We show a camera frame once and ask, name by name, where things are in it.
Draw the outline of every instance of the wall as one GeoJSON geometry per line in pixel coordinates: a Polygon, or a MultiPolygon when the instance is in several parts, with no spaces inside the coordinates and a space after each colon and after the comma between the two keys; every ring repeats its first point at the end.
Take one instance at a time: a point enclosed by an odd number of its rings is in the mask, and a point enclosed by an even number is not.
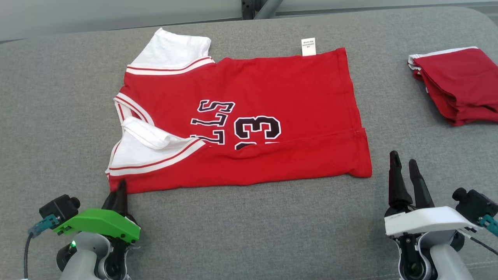
{"type": "MultiPolygon", "coordinates": [[[[284,0],[278,11],[482,2],[482,0],[284,0]]],[[[240,0],[0,0],[0,41],[241,17],[240,0]]]]}

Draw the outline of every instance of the folded red shorts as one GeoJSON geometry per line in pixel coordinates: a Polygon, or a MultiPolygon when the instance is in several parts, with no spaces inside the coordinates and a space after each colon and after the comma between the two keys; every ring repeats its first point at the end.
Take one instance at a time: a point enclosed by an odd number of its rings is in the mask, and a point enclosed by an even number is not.
{"type": "Polygon", "coordinates": [[[477,47],[413,54],[408,65],[452,125],[498,122],[498,66],[477,47]]]}

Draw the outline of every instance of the teal connector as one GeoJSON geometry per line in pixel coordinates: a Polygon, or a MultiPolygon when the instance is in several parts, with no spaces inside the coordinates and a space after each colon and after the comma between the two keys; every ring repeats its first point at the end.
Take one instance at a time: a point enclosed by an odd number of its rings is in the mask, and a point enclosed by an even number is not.
{"type": "Polygon", "coordinates": [[[498,236],[498,222],[490,215],[484,215],[484,217],[479,221],[479,224],[485,227],[495,236],[498,236]]]}
{"type": "Polygon", "coordinates": [[[28,234],[33,234],[33,238],[37,237],[40,235],[42,232],[45,230],[49,229],[50,227],[54,225],[58,225],[59,220],[55,217],[54,214],[48,215],[45,219],[39,221],[36,223],[36,225],[32,226],[28,230],[28,234]]]}

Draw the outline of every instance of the red stripe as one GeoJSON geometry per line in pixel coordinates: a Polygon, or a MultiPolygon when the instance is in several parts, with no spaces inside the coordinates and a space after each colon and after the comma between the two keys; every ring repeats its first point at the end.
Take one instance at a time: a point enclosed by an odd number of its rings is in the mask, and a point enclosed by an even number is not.
{"type": "Polygon", "coordinates": [[[144,167],[149,167],[149,166],[153,166],[153,165],[156,165],[156,164],[160,164],[160,163],[163,163],[167,160],[170,160],[170,159],[173,159],[179,155],[181,155],[186,149],[190,148],[190,146],[192,146],[193,144],[197,143],[198,141],[200,141],[200,139],[197,139],[195,141],[193,141],[192,143],[190,143],[188,146],[186,146],[185,148],[183,148],[183,150],[181,150],[179,153],[177,153],[176,155],[172,156],[172,157],[169,157],[169,158],[166,158],[166,159],[163,159],[161,161],[158,161],[158,162],[154,162],[154,163],[150,163],[150,164],[146,164],[146,165],[140,165],[140,166],[126,166],[126,167],[118,167],[118,168],[109,168],[109,170],[121,170],[121,169],[133,169],[133,168],[144,168],[144,167]]]}
{"type": "Polygon", "coordinates": [[[132,104],[128,103],[128,101],[124,100],[123,98],[121,98],[121,97],[119,97],[119,96],[116,96],[115,98],[117,98],[117,99],[119,99],[119,100],[123,101],[123,103],[126,103],[127,105],[129,105],[129,106],[131,106],[133,109],[135,109],[135,112],[136,112],[137,114],[140,114],[140,115],[141,115],[141,119],[142,119],[144,122],[146,122],[146,123],[148,123],[148,122],[149,122],[149,121],[145,118],[145,115],[144,115],[144,114],[142,114],[142,112],[140,112],[140,110],[139,110],[139,109],[137,109],[135,106],[133,106],[132,104]]]}
{"type": "Polygon", "coordinates": [[[194,65],[195,63],[202,61],[202,60],[205,60],[205,59],[211,59],[211,57],[200,58],[200,59],[190,63],[189,65],[187,65],[181,69],[151,69],[151,68],[137,68],[137,67],[132,67],[132,66],[128,66],[127,68],[135,69],[135,70],[150,70],[150,71],[182,71],[182,70],[185,70],[185,69],[189,68],[190,66],[194,65]]]}
{"type": "Polygon", "coordinates": [[[118,103],[118,107],[120,108],[120,114],[121,114],[121,120],[125,120],[125,117],[123,115],[123,110],[121,109],[121,104],[118,103]]]}

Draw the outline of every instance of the white sleeve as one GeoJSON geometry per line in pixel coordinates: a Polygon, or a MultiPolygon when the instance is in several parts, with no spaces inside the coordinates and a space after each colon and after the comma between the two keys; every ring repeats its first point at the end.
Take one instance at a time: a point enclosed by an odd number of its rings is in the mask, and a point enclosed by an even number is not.
{"type": "Polygon", "coordinates": [[[183,68],[207,57],[210,45],[208,37],[178,35],[160,28],[129,67],[183,68]]]}

